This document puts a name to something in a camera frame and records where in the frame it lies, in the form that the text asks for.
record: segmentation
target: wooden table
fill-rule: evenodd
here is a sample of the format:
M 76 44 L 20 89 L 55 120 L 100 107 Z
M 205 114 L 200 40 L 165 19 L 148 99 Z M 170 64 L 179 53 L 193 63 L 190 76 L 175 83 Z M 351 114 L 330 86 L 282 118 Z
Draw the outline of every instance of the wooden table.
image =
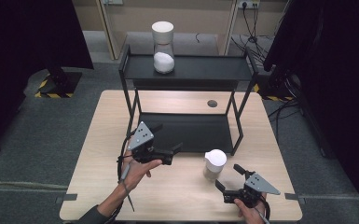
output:
M 216 113 L 226 109 L 229 92 L 142 91 L 140 95 L 144 111 Z M 216 100 L 218 106 L 209 107 L 209 100 Z M 60 212 L 63 220 L 79 219 L 117 185 L 117 156 L 128 120 L 123 91 L 104 91 L 67 190 L 67 194 L 76 194 L 77 198 L 63 202 Z M 232 120 L 229 122 L 232 138 L 236 139 L 236 123 L 231 118 L 229 120 Z M 227 189 L 243 187 L 244 176 L 232 169 L 234 163 L 246 170 L 257 171 L 281 192 L 281 195 L 267 196 L 271 207 L 270 220 L 300 220 L 302 212 L 298 201 L 285 198 L 285 193 L 295 192 L 258 94 L 251 93 L 241 121 L 243 140 L 236 154 L 233 157 L 228 155 L 220 182 Z M 145 177 L 141 181 L 131 193 L 135 212 L 126 199 L 117 220 L 241 220 L 237 217 L 237 206 L 223 203 L 222 193 L 203 177 L 204 164 L 203 153 L 178 153 L 171 166 L 160 166 L 152 170 L 151 178 Z

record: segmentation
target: sleeve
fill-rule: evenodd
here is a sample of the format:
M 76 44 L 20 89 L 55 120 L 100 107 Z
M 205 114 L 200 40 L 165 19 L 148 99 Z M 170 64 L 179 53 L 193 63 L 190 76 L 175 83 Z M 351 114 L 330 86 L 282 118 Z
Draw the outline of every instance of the sleeve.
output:
M 97 206 L 93 206 L 76 224 L 104 224 L 109 220 L 109 217 L 98 212 Z

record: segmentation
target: white container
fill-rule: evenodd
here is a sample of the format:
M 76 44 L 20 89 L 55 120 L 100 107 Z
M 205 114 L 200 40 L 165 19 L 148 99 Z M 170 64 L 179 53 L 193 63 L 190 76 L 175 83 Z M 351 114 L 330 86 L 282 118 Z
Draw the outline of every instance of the white container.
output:
M 203 174 L 206 179 L 215 181 L 220 176 L 220 173 L 226 164 L 226 153 L 220 149 L 214 149 L 205 153 L 205 160 Z
M 154 40 L 154 67 L 156 71 L 167 74 L 174 66 L 173 57 L 173 24 L 168 21 L 158 21 L 152 25 Z

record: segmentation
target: shelf bottom tier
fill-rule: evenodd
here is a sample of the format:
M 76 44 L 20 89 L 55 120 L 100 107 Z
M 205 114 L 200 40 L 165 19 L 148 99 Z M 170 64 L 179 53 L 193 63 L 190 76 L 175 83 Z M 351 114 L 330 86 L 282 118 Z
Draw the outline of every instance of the shelf bottom tier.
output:
M 181 152 L 220 149 L 231 153 L 233 150 L 228 117 L 224 114 L 142 113 L 139 121 L 149 128 L 163 125 L 161 130 L 154 133 L 154 147 L 158 149 L 170 149 L 183 143 Z

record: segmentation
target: hand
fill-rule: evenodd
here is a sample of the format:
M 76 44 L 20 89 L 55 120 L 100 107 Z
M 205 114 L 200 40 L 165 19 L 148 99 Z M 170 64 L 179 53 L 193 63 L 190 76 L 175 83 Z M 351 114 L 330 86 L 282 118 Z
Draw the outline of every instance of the hand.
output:
M 264 224 L 263 219 L 258 214 L 258 212 L 254 208 L 248 208 L 246 205 L 239 199 L 235 199 L 234 203 L 240 208 L 240 211 L 238 213 L 238 217 L 244 217 L 246 223 L 248 224 Z M 262 202 L 258 202 L 255 208 L 264 215 L 265 213 L 265 207 Z
M 148 163 L 139 163 L 138 161 L 133 159 L 131 154 L 132 153 L 130 151 L 126 151 L 126 153 L 124 154 L 125 159 L 121 167 L 121 170 L 124 171 L 126 166 L 128 164 L 130 165 L 130 170 L 124 180 L 128 191 L 135 189 L 144 177 L 144 175 L 147 175 L 147 177 L 151 177 L 152 175 L 150 174 L 150 170 L 162 164 L 162 160 L 154 160 Z

